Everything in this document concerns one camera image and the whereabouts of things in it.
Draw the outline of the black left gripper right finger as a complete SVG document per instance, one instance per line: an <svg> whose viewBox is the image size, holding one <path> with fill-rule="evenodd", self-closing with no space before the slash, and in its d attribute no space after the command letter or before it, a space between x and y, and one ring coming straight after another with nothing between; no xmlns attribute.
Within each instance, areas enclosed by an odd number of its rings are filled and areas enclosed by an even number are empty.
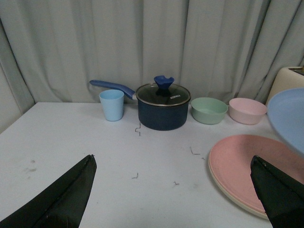
<svg viewBox="0 0 304 228"><path fill-rule="evenodd" d="M259 156L251 161L251 180L274 228L304 226L304 185Z"/></svg>

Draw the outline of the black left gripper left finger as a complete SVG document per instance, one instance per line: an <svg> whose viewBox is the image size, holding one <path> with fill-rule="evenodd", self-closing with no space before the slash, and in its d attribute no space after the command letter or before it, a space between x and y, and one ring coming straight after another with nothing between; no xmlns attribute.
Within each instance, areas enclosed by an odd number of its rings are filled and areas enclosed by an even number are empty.
<svg viewBox="0 0 304 228"><path fill-rule="evenodd" d="M2 228L77 228L86 209L97 164L88 155L27 204L0 222Z"/></svg>

